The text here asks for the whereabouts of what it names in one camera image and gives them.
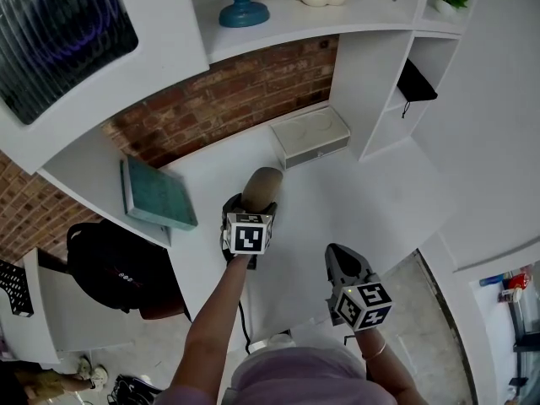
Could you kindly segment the black drawstring pouch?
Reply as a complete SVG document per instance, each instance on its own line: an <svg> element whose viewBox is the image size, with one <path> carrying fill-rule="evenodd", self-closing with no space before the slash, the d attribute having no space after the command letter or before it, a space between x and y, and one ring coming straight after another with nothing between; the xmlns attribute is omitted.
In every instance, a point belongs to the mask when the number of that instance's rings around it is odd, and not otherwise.
<svg viewBox="0 0 540 405"><path fill-rule="evenodd" d="M405 118L411 103L436 100L438 97L438 94L427 78L417 69L410 59L404 64L402 73L397 81L397 88L406 100L402 119Z"/></svg>

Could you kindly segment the person's left forearm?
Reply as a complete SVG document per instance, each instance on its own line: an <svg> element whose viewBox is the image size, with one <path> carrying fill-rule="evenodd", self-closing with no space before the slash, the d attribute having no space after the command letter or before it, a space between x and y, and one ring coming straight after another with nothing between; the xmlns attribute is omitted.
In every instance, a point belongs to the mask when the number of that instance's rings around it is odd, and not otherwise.
<svg viewBox="0 0 540 405"><path fill-rule="evenodd" d="M217 402L249 261L248 256L235 257L198 312L187 334L172 387L196 390Z"/></svg>

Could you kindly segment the person's lilac clothing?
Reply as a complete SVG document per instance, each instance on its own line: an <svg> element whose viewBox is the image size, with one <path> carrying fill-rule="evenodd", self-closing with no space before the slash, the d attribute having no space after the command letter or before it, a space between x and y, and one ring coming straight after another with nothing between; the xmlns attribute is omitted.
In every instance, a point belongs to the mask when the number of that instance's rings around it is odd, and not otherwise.
<svg viewBox="0 0 540 405"><path fill-rule="evenodd" d="M236 369L220 401L198 389L170 387L154 405L397 405L366 378L343 347L292 347L264 351Z"/></svg>

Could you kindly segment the person's right forearm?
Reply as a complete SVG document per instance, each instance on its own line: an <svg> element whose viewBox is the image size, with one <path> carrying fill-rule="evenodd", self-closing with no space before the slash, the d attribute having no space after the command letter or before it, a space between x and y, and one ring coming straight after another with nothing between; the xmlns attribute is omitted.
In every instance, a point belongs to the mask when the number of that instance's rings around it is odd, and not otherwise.
<svg viewBox="0 0 540 405"><path fill-rule="evenodd" d="M394 396L398 405L428 405L413 377L376 328L354 336L372 380Z"/></svg>

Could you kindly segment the white rectangular box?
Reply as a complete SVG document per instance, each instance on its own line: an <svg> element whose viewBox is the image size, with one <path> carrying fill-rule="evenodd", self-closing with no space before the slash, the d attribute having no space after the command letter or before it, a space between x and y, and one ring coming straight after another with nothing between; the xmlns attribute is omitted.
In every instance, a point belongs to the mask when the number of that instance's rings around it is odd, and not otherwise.
<svg viewBox="0 0 540 405"><path fill-rule="evenodd" d="M274 150L285 170L345 149L350 131L331 107L292 117L271 126Z"/></svg>

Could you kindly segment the teal book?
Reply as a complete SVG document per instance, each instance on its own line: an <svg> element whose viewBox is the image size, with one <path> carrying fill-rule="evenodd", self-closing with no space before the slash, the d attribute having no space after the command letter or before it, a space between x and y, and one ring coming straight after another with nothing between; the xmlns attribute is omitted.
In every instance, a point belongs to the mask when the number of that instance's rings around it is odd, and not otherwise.
<svg viewBox="0 0 540 405"><path fill-rule="evenodd" d="M197 217L183 183L127 155L120 161L124 212L127 216L180 230L193 230Z"/></svg>

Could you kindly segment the blue bottle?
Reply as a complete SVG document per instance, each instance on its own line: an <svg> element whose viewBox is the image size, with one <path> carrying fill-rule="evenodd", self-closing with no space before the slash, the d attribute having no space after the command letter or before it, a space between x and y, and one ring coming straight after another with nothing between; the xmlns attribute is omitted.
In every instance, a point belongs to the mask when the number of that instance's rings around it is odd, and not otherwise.
<svg viewBox="0 0 540 405"><path fill-rule="evenodd" d="M482 279L480 279L478 281L478 283L479 283L480 287L486 287L486 286L489 286L489 285L503 283L505 280L508 280L510 278L511 278L510 273L501 273L501 274L498 274L498 275L495 275L495 276L482 278Z"/></svg>

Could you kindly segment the teal candle holder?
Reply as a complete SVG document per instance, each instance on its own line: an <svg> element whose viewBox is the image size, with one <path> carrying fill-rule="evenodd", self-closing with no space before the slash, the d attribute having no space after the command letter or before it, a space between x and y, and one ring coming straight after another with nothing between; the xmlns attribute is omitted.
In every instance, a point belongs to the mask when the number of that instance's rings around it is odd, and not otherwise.
<svg viewBox="0 0 540 405"><path fill-rule="evenodd" d="M226 28L245 28L267 22L270 13L263 3L252 0L233 0L219 13L219 24Z"/></svg>

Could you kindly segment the black backpack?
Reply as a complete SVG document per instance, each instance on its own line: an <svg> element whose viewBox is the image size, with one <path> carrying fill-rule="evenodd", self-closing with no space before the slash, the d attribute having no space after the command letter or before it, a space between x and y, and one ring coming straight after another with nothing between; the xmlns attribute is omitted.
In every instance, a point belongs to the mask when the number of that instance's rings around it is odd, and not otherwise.
<svg viewBox="0 0 540 405"><path fill-rule="evenodd" d="M89 297L125 313L183 299L168 251L107 219L69 228L67 270Z"/></svg>

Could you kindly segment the white shelf desk unit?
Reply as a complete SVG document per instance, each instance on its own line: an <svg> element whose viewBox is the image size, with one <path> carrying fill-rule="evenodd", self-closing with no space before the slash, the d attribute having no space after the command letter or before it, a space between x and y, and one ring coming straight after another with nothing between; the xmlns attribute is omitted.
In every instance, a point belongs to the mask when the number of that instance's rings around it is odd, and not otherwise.
<svg viewBox="0 0 540 405"><path fill-rule="evenodd" d="M30 125L0 100L1 258L37 247L62 256L69 226L109 219L169 250L196 312L222 265L222 203L254 169L278 163L272 124L324 106L351 138L344 151L287 174L273 244L244 304L254 338L327 314L328 242L354 247L385 272L451 216L447 189L412 139L428 104L402 119L397 81L410 59L439 87L468 11L449 20L435 0L252 0L270 19L226 28L219 13L233 0L122 1L135 50ZM183 183L195 229L125 214L127 155Z"/></svg>

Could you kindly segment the low white cabinet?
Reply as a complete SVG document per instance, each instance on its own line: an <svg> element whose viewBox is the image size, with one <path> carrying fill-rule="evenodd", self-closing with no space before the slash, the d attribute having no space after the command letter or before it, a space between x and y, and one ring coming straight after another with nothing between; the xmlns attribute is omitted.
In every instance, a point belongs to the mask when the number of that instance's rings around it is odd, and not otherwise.
<svg viewBox="0 0 540 405"><path fill-rule="evenodd" d="M127 314L96 302L73 276L42 267L36 249L23 261L34 314L20 333L22 360L56 364L60 353L123 345L140 332L137 311Z"/></svg>

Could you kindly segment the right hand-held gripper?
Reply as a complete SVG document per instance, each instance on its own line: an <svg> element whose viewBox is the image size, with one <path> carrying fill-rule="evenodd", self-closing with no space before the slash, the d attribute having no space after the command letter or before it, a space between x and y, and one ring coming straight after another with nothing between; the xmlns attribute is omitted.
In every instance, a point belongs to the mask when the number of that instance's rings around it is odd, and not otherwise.
<svg viewBox="0 0 540 405"><path fill-rule="evenodd" d="M327 299L334 326L345 324L360 332L384 322L392 309L392 298L365 257L347 246L331 243L327 246L327 276L337 284ZM346 284L345 276L357 280Z"/></svg>

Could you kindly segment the brown wooden stool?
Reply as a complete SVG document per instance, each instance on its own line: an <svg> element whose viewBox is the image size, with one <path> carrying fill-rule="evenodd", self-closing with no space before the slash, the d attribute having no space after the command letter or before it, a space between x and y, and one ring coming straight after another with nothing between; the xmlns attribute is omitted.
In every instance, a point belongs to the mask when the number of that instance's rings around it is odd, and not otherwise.
<svg viewBox="0 0 540 405"><path fill-rule="evenodd" d="M146 321L155 321L185 313L183 299L164 300L151 303L139 309L141 317Z"/></svg>

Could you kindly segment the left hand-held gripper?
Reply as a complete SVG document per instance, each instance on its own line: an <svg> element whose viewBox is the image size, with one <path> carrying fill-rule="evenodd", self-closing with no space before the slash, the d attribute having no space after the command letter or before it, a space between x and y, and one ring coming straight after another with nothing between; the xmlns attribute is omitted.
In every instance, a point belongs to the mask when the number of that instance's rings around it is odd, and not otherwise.
<svg viewBox="0 0 540 405"><path fill-rule="evenodd" d="M264 214L244 213L242 195L231 197L222 207L221 249L227 264L238 256L248 256L248 268L257 267L257 258L269 247L273 217L278 204L271 202Z"/></svg>

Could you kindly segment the black metal frame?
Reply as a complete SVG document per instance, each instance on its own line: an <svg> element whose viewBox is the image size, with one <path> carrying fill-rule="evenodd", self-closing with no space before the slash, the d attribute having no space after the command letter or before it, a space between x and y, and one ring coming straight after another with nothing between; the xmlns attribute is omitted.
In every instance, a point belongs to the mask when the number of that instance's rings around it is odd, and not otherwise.
<svg viewBox="0 0 540 405"><path fill-rule="evenodd" d="M510 380L518 405L540 405L540 298L527 288L509 304L515 332L516 374Z"/></svg>

